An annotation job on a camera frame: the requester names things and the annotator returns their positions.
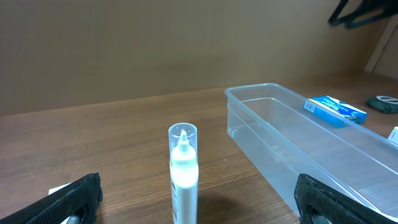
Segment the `blue box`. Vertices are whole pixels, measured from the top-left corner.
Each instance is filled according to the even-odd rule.
[[[328,112],[321,110],[319,107],[327,109]],[[331,115],[331,113],[338,114],[357,124],[365,122],[366,119],[366,112],[330,96],[309,98],[305,101],[304,108],[337,128],[344,127],[347,124]]]

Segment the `glue bottle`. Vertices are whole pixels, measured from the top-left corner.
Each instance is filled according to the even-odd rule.
[[[196,224],[198,205],[197,128],[178,123],[169,129],[174,224]]]

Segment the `brown wall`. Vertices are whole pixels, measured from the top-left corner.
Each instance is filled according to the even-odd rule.
[[[385,22],[338,2],[0,0],[0,115],[362,71]]]

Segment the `bottle nozzle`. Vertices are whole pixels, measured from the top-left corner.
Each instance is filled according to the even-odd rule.
[[[186,141],[188,138],[187,138],[187,132],[185,131],[185,130],[182,130],[181,131],[181,135],[180,135],[180,140],[181,141]]]
[[[178,148],[181,152],[188,152],[189,150],[189,141],[185,130],[181,130],[180,140],[178,140]]]

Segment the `white label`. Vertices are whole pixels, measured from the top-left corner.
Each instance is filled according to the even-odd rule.
[[[376,98],[386,103],[398,105],[398,99],[391,96],[377,96]]]
[[[309,100],[306,100],[306,101],[305,101],[305,104],[304,104],[304,108],[305,108],[306,110],[309,110],[309,111],[311,111],[311,112],[313,113],[313,111],[315,111],[315,104],[312,103],[312,102],[309,101]]]
[[[172,201],[173,201],[173,220],[174,224],[178,224],[178,189],[171,180],[172,183]]]

